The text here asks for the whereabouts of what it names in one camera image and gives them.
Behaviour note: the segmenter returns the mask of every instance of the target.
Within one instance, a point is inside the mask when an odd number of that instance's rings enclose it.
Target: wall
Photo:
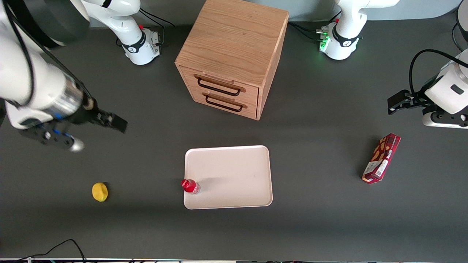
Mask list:
[[[333,0],[248,0],[289,11],[291,21],[328,20],[340,9]],[[193,24],[205,0],[141,0],[146,11],[174,24]],[[394,7],[366,9],[369,20],[432,18],[456,8],[461,0],[400,0]],[[152,24],[141,14],[133,15],[141,24]],[[102,26],[93,21],[92,26]]]

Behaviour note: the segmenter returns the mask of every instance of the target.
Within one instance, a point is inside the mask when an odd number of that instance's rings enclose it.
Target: black cable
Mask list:
[[[142,13],[144,16],[146,16],[149,20],[155,22],[156,24],[158,24],[160,27],[164,27],[161,23],[157,22],[156,20],[154,20],[153,18],[149,17],[147,14],[143,13],[141,10],[140,10],[140,13]]]
[[[58,60],[46,47],[44,47],[44,45],[42,45],[39,41],[37,41],[35,38],[33,38],[31,36],[31,34],[18,22],[18,20],[16,19],[16,17],[11,17],[11,19],[15,22],[15,24],[21,28],[21,30],[26,34],[28,35],[28,37],[30,39],[32,39],[32,41],[34,41],[34,43],[36,43],[36,45],[38,45],[41,50],[47,54],[55,63],[57,63],[57,65],[63,70],[65,71],[68,75],[70,75],[70,77],[72,77],[75,82],[77,82],[80,86],[80,88],[83,90],[83,92],[89,97],[89,98],[92,98],[91,96],[91,93],[89,92],[89,90],[86,88],[85,84],[83,82],[81,82],[81,80],[79,80],[62,62],[60,62],[60,60]]]
[[[315,33],[315,30],[307,29],[307,28],[305,28],[305,27],[303,27],[303,26],[301,26],[301,25],[298,25],[298,24],[296,24],[296,23],[288,22],[288,24],[292,25],[293,27],[300,28],[300,29],[302,29],[302,30],[304,30],[304,31],[306,31],[306,32]]]
[[[76,243],[75,240],[73,240],[73,239],[67,239],[67,240],[63,241],[62,243],[60,243],[60,244],[54,246],[53,248],[51,248],[51,249],[50,249],[49,251],[47,251],[45,254],[35,254],[35,255],[25,256],[24,258],[20,258],[20,259],[18,259],[18,260],[13,261],[13,263],[20,262],[20,261],[25,260],[25,259],[27,259],[27,258],[29,258],[29,257],[45,256],[45,255],[49,254],[50,252],[52,252],[52,250],[54,250],[56,247],[62,245],[63,243],[65,243],[65,242],[67,242],[67,241],[71,241],[71,242],[73,242],[73,243],[75,244],[76,248],[77,248],[77,249],[79,250],[79,252],[80,252],[80,255],[81,255],[81,258],[83,259],[83,262],[85,262],[86,259],[85,259],[85,256],[84,256],[83,251],[81,250],[80,246],[78,246],[78,244]]]
[[[140,10],[140,13],[142,13],[142,15],[146,16],[149,20],[155,22],[156,24],[160,25],[162,27],[162,41],[161,41],[161,45],[164,44],[164,40],[165,40],[165,37],[164,37],[164,33],[165,33],[165,26],[161,25],[161,23],[157,22],[156,20],[154,20],[153,18],[147,16],[145,13],[143,13],[141,10]]]
[[[328,20],[328,23],[331,23],[333,21],[333,19],[335,19],[339,14],[341,14],[341,11],[338,12],[338,14],[336,14],[334,17],[332,17],[330,20]]]
[[[305,37],[307,37],[308,39],[311,39],[311,40],[314,40],[316,41],[317,39],[316,38],[313,38],[311,36],[308,36],[306,33],[302,32],[302,30],[300,30],[300,28],[296,27],[295,24],[292,24],[292,23],[288,23],[290,26],[294,27],[295,29],[297,29],[297,31],[299,31],[299,33],[301,33],[302,35],[304,35]]]
[[[159,20],[161,20],[161,21],[164,21],[164,22],[166,22],[166,23],[168,23],[168,24],[171,24],[173,27],[176,27],[176,25],[174,25],[173,23],[171,23],[171,22],[169,22],[169,21],[167,21],[167,20],[165,20],[165,19],[162,19],[162,18],[160,18],[160,17],[158,17],[158,16],[156,16],[156,15],[153,15],[152,13],[150,13],[150,12],[144,10],[143,8],[140,8],[140,11],[143,11],[143,12],[147,13],[148,15],[152,16],[152,17],[155,17],[155,18],[157,18],[157,19],[159,19]]]
[[[417,57],[419,57],[419,55],[421,55],[422,53],[425,53],[425,52],[432,52],[432,53],[436,53],[436,54],[439,54],[439,55],[442,55],[458,64],[460,64],[461,66],[463,67],[466,67],[468,68],[468,64],[459,60],[458,58],[455,58],[445,52],[442,52],[442,51],[438,51],[438,50],[435,50],[435,49],[424,49],[424,50],[421,50],[420,52],[418,52],[414,57],[413,57],[413,60],[411,61],[411,64],[409,65],[409,88],[411,90],[411,94],[413,95],[413,97],[416,98],[416,92],[414,91],[414,87],[413,87],[413,67],[414,67],[414,63],[417,59]],[[423,106],[423,104],[419,101],[419,100],[416,100],[417,104]]]
[[[16,38],[18,38],[18,42],[20,43],[20,46],[21,46],[21,50],[23,51],[23,54],[24,54],[24,57],[26,59],[26,62],[28,63],[28,68],[29,68],[29,80],[30,80],[30,89],[29,89],[29,96],[28,96],[28,99],[26,100],[26,102],[22,105],[22,106],[26,106],[28,105],[31,100],[32,100],[32,97],[34,95],[34,92],[35,92],[35,85],[34,85],[34,69],[33,69],[33,66],[32,66],[32,61],[31,61],[31,56],[29,55],[29,51],[28,51],[28,48],[26,47],[26,44],[24,43],[23,41],[23,38],[21,37],[20,35],[20,32],[18,31],[18,29],[16,28],[15,24],[17,24],[23,31],[25,31],[21,25],[18,23],[18,21],[16,20],[15,16],[13,15],[13,13],[11,12],[10,8],[7,6],[7,2],[4,0],[3,1],[3,7],[5,9],[5,12],[7,13],[7,18],[8,18],[8,21],[10,22],[11,24],[11,27],[13,29],[13,32],[15,33],[16,35]]]
[[[460,47],[460,45],[457,43],[457,40],[455,39],[455,28],[458,26],[458,23],[455,23],[455,25],[452,28],[452,41],[453,43],[457,46],[457,48],[463,52],[463,49]]]
[[[118,47],[122,47],[122,42],[120,42],[120,44],[118,43],[119,40],[120,40],[120,39],[118,39],[118,38],[116,39],[116,45],[117,45]]]

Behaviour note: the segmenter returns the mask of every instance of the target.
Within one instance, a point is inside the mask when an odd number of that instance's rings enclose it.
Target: wooden drawer cabinet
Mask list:
[[[175,60],[193,100],[259,120],[288,16],[242,0],[207,0]]]

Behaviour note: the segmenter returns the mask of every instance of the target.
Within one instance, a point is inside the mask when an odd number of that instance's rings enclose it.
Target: wooden drawer front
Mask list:
[[[247,118],[255,119],[257,108],[256,104],[242,102],[229,96],[219,95],[203,88],[190,87],[193,100],[220,110],[235,113]]]
[[[256,87],[242,85],[234,81],[220,80],[184,66],[180,68],[190,89],[202,89],[206,93],[209,92],[228,99],[234,99],[236,102],[257,106],[258,88]]]

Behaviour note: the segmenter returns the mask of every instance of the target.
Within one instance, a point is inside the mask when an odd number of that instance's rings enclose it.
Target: wooden cabinet top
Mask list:
[[[175,62],[262,87],[288,17],[242,0],[207,0]]]

